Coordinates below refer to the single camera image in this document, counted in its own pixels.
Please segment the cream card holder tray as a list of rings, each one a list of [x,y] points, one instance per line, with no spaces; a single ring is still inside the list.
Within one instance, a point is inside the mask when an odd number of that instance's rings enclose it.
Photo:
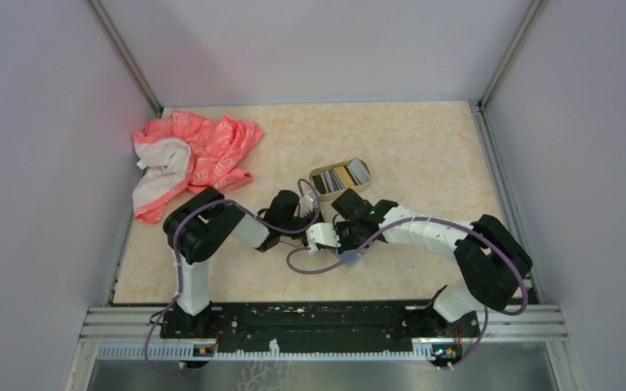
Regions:
[[[308,180],[323,201],[333,200],[351,189],[363,192],[370,188],[372,171],[368,164],[353,158],[313,169]]]

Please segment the beige card sleeve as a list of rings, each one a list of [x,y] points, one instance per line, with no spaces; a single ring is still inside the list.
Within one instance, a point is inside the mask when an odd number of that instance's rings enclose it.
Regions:
[[[347,267],[353,266],[360,258],[362,257],[362,253],[357,251],[349,250],[340,255],[340,260],[342,264]]]

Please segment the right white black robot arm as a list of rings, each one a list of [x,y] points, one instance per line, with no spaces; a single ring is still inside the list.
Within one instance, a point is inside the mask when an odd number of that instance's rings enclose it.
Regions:
[[[342,217],[333,228],[344,257],[382,242],[420,248],[457,264],[461,278],[438,292],[426,314],[427,327],[437,336],[448,335],[463,315],[481,307],[506,314],[514,294],[527,290],[532,260],[497,217],[454,222],[390,200],[371,204],[351,189],[332,208]]]

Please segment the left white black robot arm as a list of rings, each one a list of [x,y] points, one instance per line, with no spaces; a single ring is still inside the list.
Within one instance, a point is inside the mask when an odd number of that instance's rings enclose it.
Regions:
[[[315,189],[279,191],[267,208],[252,213],[216,188],[206,187],[176,208],[162,228],[176,257],[178,292],[173,310],[181,315],[180,327],[193,337],[210,330],[209,260],[228,238],[262,253],[282,238],[303,241],[306,229],[320,221],[320,194]]]

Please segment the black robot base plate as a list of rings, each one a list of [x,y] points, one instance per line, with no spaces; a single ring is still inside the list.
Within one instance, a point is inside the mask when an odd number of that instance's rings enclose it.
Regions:
[[[264,353],[274,341],[286,354],[407,352],[416,338],[476,337],[476,313],[449,323],[419,301],[293,301],[213,303],[205,320],[189,324],[170,310],[165,339],[215,339],[219,353]]]

